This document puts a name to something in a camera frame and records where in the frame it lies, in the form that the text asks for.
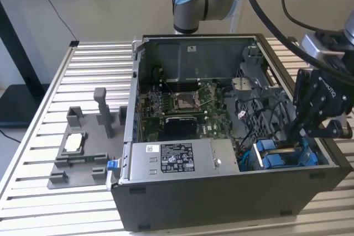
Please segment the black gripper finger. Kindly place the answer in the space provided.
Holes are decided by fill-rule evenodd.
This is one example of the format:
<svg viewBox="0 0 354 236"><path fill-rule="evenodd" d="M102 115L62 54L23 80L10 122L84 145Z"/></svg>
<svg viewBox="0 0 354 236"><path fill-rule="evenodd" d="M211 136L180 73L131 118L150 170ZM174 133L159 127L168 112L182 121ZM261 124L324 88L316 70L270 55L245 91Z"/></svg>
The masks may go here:
<svg viewBox="0 0 354 236"><path fill-rule="evenodd" d="M343 116L309 116L305 120L305 131L312 138L341 138L343 122Z"/></svg>
<svg viewBox="0 0 354 236"><path fill-rule="evenodd" d="M300 131L314 131L321 123L322 116L319 114L325 103L325 94L319 80L319 70L298 71L293 95L295 106L295 118L287 125L287 139L295 140Z"/></svg>

